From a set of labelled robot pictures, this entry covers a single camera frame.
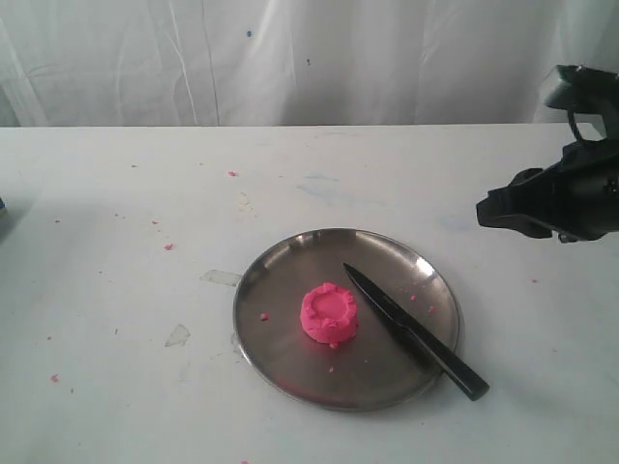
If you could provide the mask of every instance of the metal plate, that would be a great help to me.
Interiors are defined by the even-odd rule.
[[[392,340],[348,279],[343,262],[365,273],[456,349],[457,302],[426,259],[381,235],[324,229],[268,249],[241,279],[234,300],[234,328],[245,357],[278,389],[329,409],[379,409],[423,392],[440,368],[431,364],[423,369]],[[359,303],[357,336],[336,350],[310,339],[299,320],[304,295],[324,282],[352,291]],[[267,321],[260,320],[263,312]]]

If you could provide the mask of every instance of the white backdrop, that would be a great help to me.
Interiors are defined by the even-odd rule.
[[[0,0],[22,126],[506,123],[619,71],[619,0]]]

